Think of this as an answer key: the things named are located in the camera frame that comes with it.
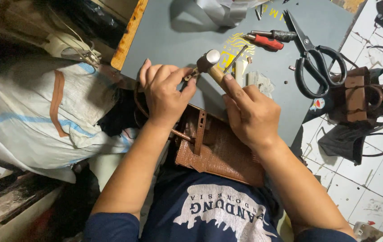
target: awl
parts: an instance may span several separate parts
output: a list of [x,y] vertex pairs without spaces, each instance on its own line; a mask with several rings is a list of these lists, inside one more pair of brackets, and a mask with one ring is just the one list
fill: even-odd
[[278,41],[292,41],[294,40],[298,35],[294,31],[281,31],[281,30],[271,30],[271,31],[259,31],[259,30],[253,30],[251,31],[254,35],[264,36],[268,37],[274,40]]
[[244,38],[253,41],[256,44],[266,46],[272,50],[281,50],[284,47],[284,44],[277,40],[268,39],[264,36],[246,34],[242,35]]

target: person's left hand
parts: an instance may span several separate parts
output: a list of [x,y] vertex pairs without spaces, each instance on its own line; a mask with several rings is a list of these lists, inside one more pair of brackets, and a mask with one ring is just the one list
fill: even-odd
[[174,65],[153,65],[149,59],[141,67],[139,81],[147,98],[148,122],[172,129],[196,92],[196,78],[191,78],[182,92],[176,89],[181,80],[193,71]]

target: gray work table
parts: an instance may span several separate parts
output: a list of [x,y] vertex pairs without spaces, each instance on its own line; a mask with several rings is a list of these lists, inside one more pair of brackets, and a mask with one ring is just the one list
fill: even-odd
[[[136,31],[135,38],[126,56],[121,73],[136,78],[145,58],[153,64],[171,64],[179,67],[196,64],[197,59],[210,49],[221,52],[219,65],[222,69],[245,44],[238,37],[251,30],[288,30],[282,13],[288,9],[303,32],[315,46],[324,45],[338,50],[346,35],[354,14],[327,0],[282,0],[267,2],[267,8],[259,21],[254,9],[248,9],[247,17],[235,28],[219,28],[191,0],[150,0]],[[284,48],[270,52],[262,47],[249,45],[241,59],[253,58],[243,74],[259,71],[275,85],[274,101],[281,106],[278,133],[288,146],[312,103],[299,92],[294,71],[300,58],[294,41],[285,43]],[[327,64],[331,60],[326,56]],[[317,91],[318,84],[304,71],[306,83],[311,91]],[[225,105],[221,95],[225,92],[208,74],[202,74],[197,81],[198,90],[190,104],[207,112],[225,118]]]

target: hand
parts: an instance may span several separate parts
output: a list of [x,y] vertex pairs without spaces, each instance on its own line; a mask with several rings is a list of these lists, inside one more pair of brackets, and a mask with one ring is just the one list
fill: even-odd
[[223,99],[233,132],[253,151],[271,146],[279,139],[280,106],[255,85],[241,88],[230,74],[224,76],[224,82],[232,94]]
[[182,92],[176,89],[183,77],[192,71],[192,68],[174,65],[151,66],[151,61],[145,60],[139,78],[150,110],[148,122],[157,127],[173,128],[196,92],[195,77],[188,81]]

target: t-shirt print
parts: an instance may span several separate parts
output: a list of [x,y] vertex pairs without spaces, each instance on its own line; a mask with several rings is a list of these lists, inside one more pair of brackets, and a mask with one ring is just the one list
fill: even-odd
[[218,227],[224,222],[226,226],[223,230],[232,228],[238,242],[271,242],[270,236],[276,237],[264,229],[270,226],[264,220],[266,208],[247,194],[230,186],[216,184],[192,185],[187,192],[181,215],[174,219],[174,223],[181,225],[188,222],[190,229],[194,226],[195,218],[200,216],[207,223],[215,219]]

